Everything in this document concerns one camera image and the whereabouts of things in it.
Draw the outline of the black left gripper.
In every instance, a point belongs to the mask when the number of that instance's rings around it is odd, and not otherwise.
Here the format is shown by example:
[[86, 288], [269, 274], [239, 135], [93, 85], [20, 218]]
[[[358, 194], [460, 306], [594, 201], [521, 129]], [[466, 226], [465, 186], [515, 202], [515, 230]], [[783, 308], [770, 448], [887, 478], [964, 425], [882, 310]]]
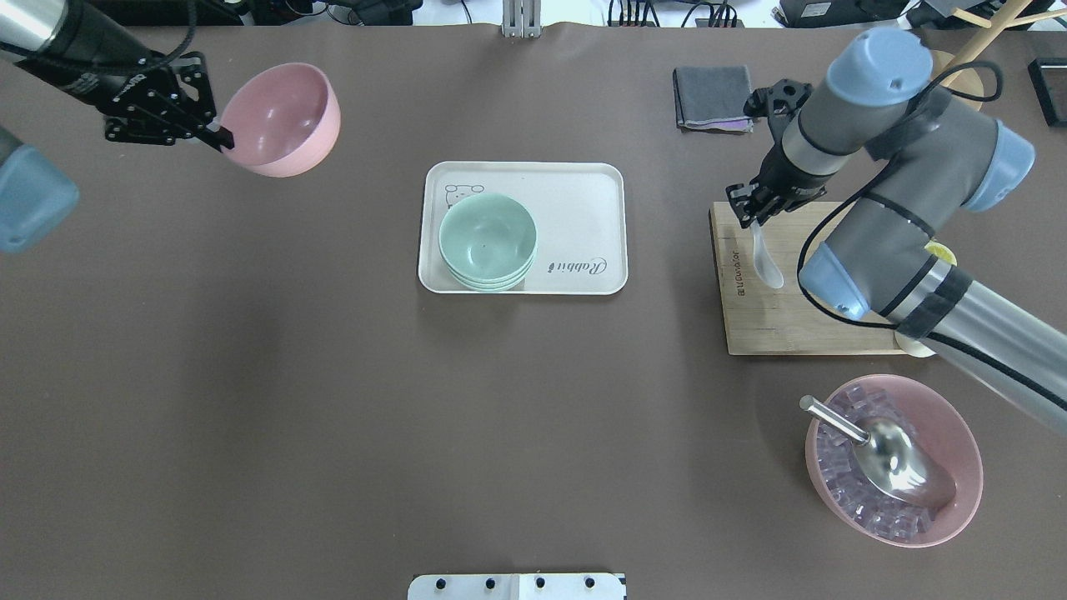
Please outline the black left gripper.
[[160, 147], [198, 139], [218, 152], [232, 151], [235, 139], [216, 117], [206, 58], [192, 51], [155, 72], [139, 73], [107, 95], [103, 137]]

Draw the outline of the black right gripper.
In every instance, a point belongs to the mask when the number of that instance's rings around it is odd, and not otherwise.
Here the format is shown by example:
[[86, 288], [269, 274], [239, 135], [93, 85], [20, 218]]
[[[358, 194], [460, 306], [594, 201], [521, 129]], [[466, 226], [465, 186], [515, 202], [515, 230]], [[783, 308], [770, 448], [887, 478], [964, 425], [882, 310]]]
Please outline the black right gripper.
[[832, 100], [826, 85], [784, 79], [758, 88], [744, 102], [744, 114], [767, 119], [774, 145], [750, 183], [724, 188], [740, 228], [800, 208], [824, 193], [824, 183], [834, 175], [834, 142], [826, 112]]

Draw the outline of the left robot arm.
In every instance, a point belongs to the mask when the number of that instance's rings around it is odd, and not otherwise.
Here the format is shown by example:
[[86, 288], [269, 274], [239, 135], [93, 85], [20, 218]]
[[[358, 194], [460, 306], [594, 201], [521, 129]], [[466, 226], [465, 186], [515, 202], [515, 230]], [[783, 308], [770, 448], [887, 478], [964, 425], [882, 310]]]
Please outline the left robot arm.
[[[216, 125], [206, 60], [190, 45], [197, 4], [186, 4], [188, 27], [172, 51], [138, 41], [87, 1], [4, 1], [3, 60], [103, 115], [103, 137], [171, 147], [198, 140], [218, 152], [235, 148]], [[32, 145], [3, 129], [1, 250], [22, 253], [75, 209], [75, 181]]]

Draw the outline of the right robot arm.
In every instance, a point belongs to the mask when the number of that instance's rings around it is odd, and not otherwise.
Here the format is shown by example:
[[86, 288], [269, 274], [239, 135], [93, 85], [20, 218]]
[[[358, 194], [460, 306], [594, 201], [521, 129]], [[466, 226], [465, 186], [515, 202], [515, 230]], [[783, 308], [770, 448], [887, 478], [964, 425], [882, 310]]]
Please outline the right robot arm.
[[803, 254], [801, 288], [849, 319], [880, 315], [1064, 433], [1064, 334], [926, 250], [956, 210], [982, 212], [1006, 198], [1035, 148], [931, 80], [933, 67], [914, 34], [880, 27], [853, 40], [821, 85], [759, 88], [744, 113], [769, 120], [774, 146], [750, 183], [724, 193], [747, 228], [822, 198], [854, 153], [883, 160]]

